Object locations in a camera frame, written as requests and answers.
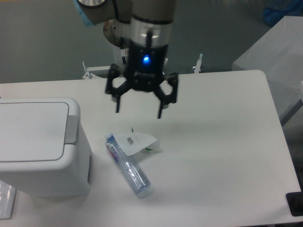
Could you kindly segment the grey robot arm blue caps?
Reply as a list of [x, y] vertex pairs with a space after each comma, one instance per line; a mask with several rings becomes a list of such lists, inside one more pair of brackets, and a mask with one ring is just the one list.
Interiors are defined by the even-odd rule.
[[120, 106], [121, 96], [133, 89], [153, 92], [162, 110], [177, 101], [178, 74], [165, 75], [163, 68], [176, 8], [175, 0], [76, 0], [74, 5], [85, 24], [116, 22], [115, 36], [126, 45], [125, 66], [110, 66], [105, 93]]

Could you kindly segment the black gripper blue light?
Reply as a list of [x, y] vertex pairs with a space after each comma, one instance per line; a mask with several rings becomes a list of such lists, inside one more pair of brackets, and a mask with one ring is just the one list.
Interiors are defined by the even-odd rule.
[[[111, 95], [113, 101], [116, 102], [116, 113], [120, 110], [121, 96], [130, 89], [154, 92], [160, 101], [158, 119], [161, 118], [163, 109], [168, 108], [170, 103], [177, 102], [179, 74], [174, 72], [163, 75], [162, 73], [167, 50], [168, 45], [148, 48], [131, 41], [126, 69], [122, 70], [117, 64], [111, 64], [107, 74], [105, 93]], [[119, 87], [114, 87], [114, 79], [121, 75], [125, 78], [124, 83]], [[165, 94], [160, 87], [164, 81], [172, 88], [170, 94]]]

